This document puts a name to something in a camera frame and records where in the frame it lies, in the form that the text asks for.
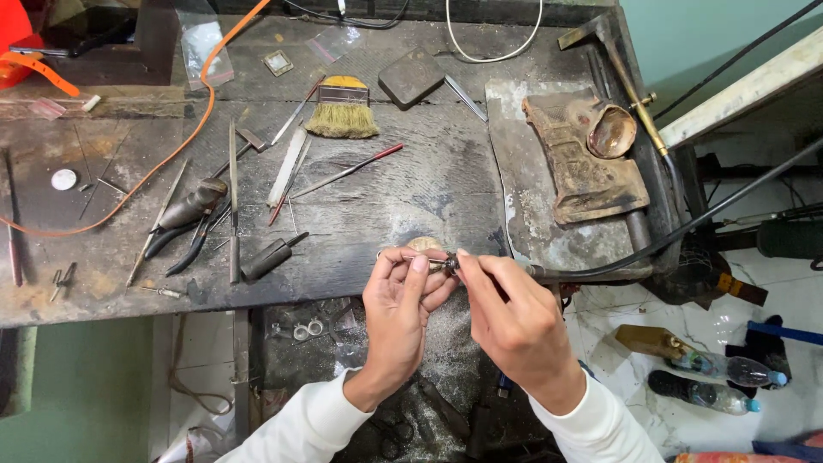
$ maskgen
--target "wooden workbench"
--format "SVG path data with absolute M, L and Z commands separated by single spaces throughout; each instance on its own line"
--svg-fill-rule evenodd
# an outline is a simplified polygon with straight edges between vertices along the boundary
M 228 31 L 240 16 L 222 16 Z M 266 306 L 359 293 L 375 253 L 420 235 L 437 236 L 448 249 L 463 247 L 478 254 L 507 255 L 504 200 L 486 125 L 445 86 L 423 104 L 401 112 L 377 85 L 378 72 L 416 46 L 435 56 L 447 74 L 478 103 L 493 77 L 577 82 L 591 79 L 582 54 L 561 53 L 556 39 L 565 30 L 541 28 L 528 51 L 504 63 L 469 64 L 456 59 L 447 45 L 442 22 L 406 21 L 391 30 L 360 30 L 364 43 L 330 66 L 305 45 L 328 23 L 266 16 L 254 22 L 228 47 L 235 79 L 219 87 L 211 118 L 201 133 L 104 226 L 64 238 L 22 236 L 26 284 L 14 287 L 3 246 L 0 255 L 0 327 L 71 320 L 146 316 Z M 518 47 L 531 32 L 526 26 L 454 25 L 464 50 L 499 56 Z M 295 68 L 274 77 L 261 58 L 281 49 Z M 78 216 L 93 189 L 56 191 L 49 182 L 61 168 L 73 169 L 80 184 L 92 183 L 114 156 L 105 179 L 131 189 L 193 131 L 207 107 L 207 93 L 187 91 L 182 65 L 175 66 L 171 87 L 97 87 L 104 96 L 89 115 L 80 101 L 52 87 L 32 82 L 0 91 L 0 145 L 9 147 L 19 223 L 45 230 L 70 230 L 100 220 L 120 195 L 100 185 L 83 218 Z M 291 259 L 253 284 L 229 285 L 228 246 L 214 248 L 229 235 L 228 223 L 208 237 L 197 260 L 180 275 L 164 278 L 165 269 L 188 249 L 191 234 L 167 246 L 140 269 L 133 289 L 124 284 L 154 222 L 160 203 L 184 158 L 189 164 L 178 190 L 228 159 L 228 125 L 234 118 L 271 139 L 297 103 L 323 74 L 351 74 L 371 89 L 372 108 L 381 134 L 370 140 L 315 138 L 295 182 L 300 189 L 395 143 L 406 147 L 357 174 L 294 201 L 298 232 L 311 235 Z M 34 119 L 26 108 L 38 96 L 50 96 L 69 111 L 49 122 Z M 314 105 L 302 116 L 308 119 Z M 274 147 L 249 152 L 239 162 L 241 259 L 278 237 L 294 235 L 288 208 L 267 227 L 264 205 L 292 127 Z M 77 262 L 69 288 L 49 302 L 52 277 Z M 188 290 L 175 300 L 138 286 Z

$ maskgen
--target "white sleeve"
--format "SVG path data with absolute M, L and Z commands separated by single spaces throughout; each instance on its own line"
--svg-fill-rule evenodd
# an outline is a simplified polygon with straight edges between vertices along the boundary
M 343 395 L 346 373 L 300 388 L 282 410 L 217 463 L 327 463 L 372 413 Z
M 533 397 L 528 399 L 569 463 L 663 463 L 629 409 L 589 374 L 583 399 L 567 415 L 555 416 Z

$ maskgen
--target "orange cable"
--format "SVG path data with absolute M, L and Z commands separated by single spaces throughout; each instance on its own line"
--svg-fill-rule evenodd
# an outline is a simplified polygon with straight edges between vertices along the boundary
M 126 203 L 126 201 L 128 201 L 128 199 L 131 198 L 132 195 L 141 186 L 143 186 L 143 184 L 146 183 L 146 180 L 149 180 L 149 178 L 152 175 L 154 175 L 155 172 L 157 172 L 163 165 L 165 165 L 166 162 L 171 161 L 175 156 L 180 154 L 180 152 L 183 151 L 183 148 L 185 148 L 186 145 L 188 145 L 194 139 L 194 137 L 198 133 L 200 133 L 200 129 L 202 129 L 203 125 L 206 124 L 206 120 L 208 119 L 208 116 L 211 115 L 212 110 L 214 109 L 214 99 L 215 99 L 214 87 L 212 87 L 211 85 L 209 85 L 208 82 L 206 82 L 206 74 L 208 72 L 209 67 L 211 67 L 211 65 L 212 65 L 212 61 L 217 56 L 217 54 L 220 53 L 220 50 L 222 50 L 223 47 L 225 47 L 226 44 L 229 43 L 229 40 L 233 39 L 235 37 L 235 35 L 237 35 L 237 33 L 240 32 L 240 30 L 243 29 L 249 23 L 249 21 L 252 20 L 252 18 L 257 16 L 257 14 L 260 12 L 260 10 L 262 10 L 269 3 L 269 1 L 270 0 L 261 0 L 260 3 L 258 3 L 256 7 L 252 8 L 252 11 L 250 11 L 249 14 L 247 14 L 246 16 L 243 16 L 243 19 L 241 19 L 240 22 L 238 22 L 236 26 L 231 28 L 229 33 L 226 34 L 226 36 L 223 37 L 223 40 L 221 40 L 220 43 L 217 44 L 217 46 L 215 46 L 215 48 L 212 50 L 212 52 L 208 55 L 208 58 L 206 59 L 206 62 L 203 64 L 203 69 L 202 69 L 202 71 L 200 71 L 200 80 L 206 85 L 206 87 L 208 87 L 208 91 L 209 91 L 208 107 L 206 108 L 206 112 L 203 114 L 202 119 L 200 119 L 200 124 L 198 124 L 198 126 L 194 129 L 194 132 L 192 132 L 192 134 L 189 135 L 188 138 L 186 138 L 186 140 L 183 142 L 183 144 L 181 144 L 177 149 L 175 149 L 160 164 L 158 164 L 153 169 L 151 169 L 149 171 L 149 173 L 146 174 L 146 176 L 143 177 L 142 180 L 140 180 L 137 183 L 137 185 L 135 185 L 134 188 L 132 188 L 132 190 L 129 191 L 128 194 L 122 200 L 120 200 L 120 202 L 117 204 L 117 206 L 114 207 L 114 209 L 112 209 L 112 211 L 109 213 L 109 215 L 103 217 L 102 219 L 100 219 L 99 222 L 94 223 L 92 225 L 89 225 L 88 227 L 77 228 L 76 230 L 70 230 L 70 231 L 36 230 L 34 228 L 23 227 L 22 225 L 14 223 L 12 220 L 9 220 L 9 219 L 7 219 L 5 217 L 2 217 L 2 216 L 0 216 L 0 222 L 3 222 L 5 224 L 7 224 L 9 227 L 13 227 L 13 228 L 15 228 L 15 229 L 17 229 L 17 230 L 19 230 L 23 233 L 28 233 L 30 235 L 60 237 L 60 236 L 69 236 L 69 235 L 76 235 L 77 233 L 88 232 L 92 228 L 98 227 L 99 225 L 102 225 L 104 222 L 106 222 L 110 218 L 112 218 L 112 216 L 117 211 L 119 211 L 121 209 L 121 207 Z

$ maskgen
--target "metal disc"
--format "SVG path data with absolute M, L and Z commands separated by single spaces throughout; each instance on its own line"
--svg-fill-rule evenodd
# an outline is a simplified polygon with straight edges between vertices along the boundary
M 52 186 L 54 189 L 65 191 L 77 185 L 77 174 L 71 169 L 60 169 L 52 175 Z

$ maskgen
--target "pliers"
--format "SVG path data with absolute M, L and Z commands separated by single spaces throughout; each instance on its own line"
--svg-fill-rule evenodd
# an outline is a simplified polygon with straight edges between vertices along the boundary
M 188 252 L 177 264 L 172 265 L 165 271 L 165 276 L 170 277 L 186 270 L 186 268 L 194 262 L 200 254 L 200 250 L 203 248 L 203 243 L 206 242 L 206 235 L 208 232 L 210 232 L 212 228 L 217 225 L 217 222 L 219 222 L 226 211 L 229 210 L 230 206 L 231 201 L 228 197 L 225 197 L 222 202 L 212 210 L 212 213 L 203 215 L 199 221 L 195 220 L 181 227 L 157 232 L 155 234 L 155 239 L 152 240 L 149 247 L 146 248 L 146 260 L 156 256 L 160 250 L 162 250 L 165 245 L 169 244 L 174 238 L 195 230 L 192 245 L 188 248 Z

